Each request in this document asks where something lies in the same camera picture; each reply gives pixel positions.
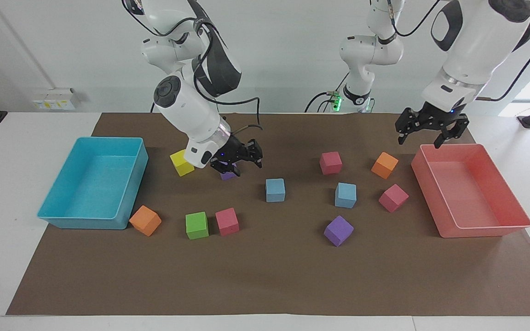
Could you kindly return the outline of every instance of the turquoise plastic tray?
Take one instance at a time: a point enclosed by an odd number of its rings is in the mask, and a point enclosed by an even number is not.
[[[126,228],[148,161],[141,138],[77,139],[38,218],[58,228]]]

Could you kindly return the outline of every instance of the plastic bin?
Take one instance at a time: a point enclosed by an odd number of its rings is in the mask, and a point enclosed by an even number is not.
[[[482,145],[421,145],[412,169],[441,237],[494,237],[530,226]]]
[[[38,218],[58,228],[126,228],[147,161],[141,138],[78,138]]]

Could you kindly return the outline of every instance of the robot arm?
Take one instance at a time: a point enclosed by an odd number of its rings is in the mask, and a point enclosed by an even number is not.
[[[494,70],[529,39],[530,1],[453,0],[435,18],[432,36],[448,58],[423,91],[422,109],[406,108],[396,121],[400,144],[423,129],[441,131],[436,148],[460,138],[469,124],[462,110],[476,100]]]
[[[392,0],[393,17],[398,20],[405,0]],[[349,67],[343,97],[360,111],[371,93],[375,74],[369,65],[392,65],[402,58],[404,46],[391,22],[385,0],[374,1],[368,14],[368,26],[375,36],[349,36],[340,46],[340,56]]]
[[[251,161],[261,168],[263,153],[257,141],[240,142],[202,96],[215,98],[236,89],[242,75],[202,6],[196,0],[172,0],[168,7],[164,0],[127,1],[129,11],[145,15],[156,31],[149,29],[156,38],[143,42],[143,55],[168,75],[156,87],[154,102],[175,128],[187,134],[184,158],[195,167],[209,163],[237,176],[236,161]]]

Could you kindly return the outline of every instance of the red cube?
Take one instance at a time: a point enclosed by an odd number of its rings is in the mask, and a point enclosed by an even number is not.
[[[381,195],[379,203],[381,203],[387,211],[394,212],[396,209],[400,208],[401,205],[404,205],[404,202],[406,202],[407,199],[408,194],[398,185],[394,184]]]
[[[339,152],[322,153],[322,157],[320,157],[322,174],[338,174],[342,168],[343,162],[340,159]]]
[[[216,222],[218,222],[218,228],[222,236],[238,232],[239,230],[238,219],[236,218],[234,208],[217,212]]]

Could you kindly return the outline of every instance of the white table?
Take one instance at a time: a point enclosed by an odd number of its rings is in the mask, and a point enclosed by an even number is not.
[[[0,124],[0,329],[5,330],[530,330],[530,318],[250,316],[4,317],[47,223],[36,218],[75,139],[99,114],[10,113]],[[530,216],[530,130],[515,119],[473,117],[469,126]]]

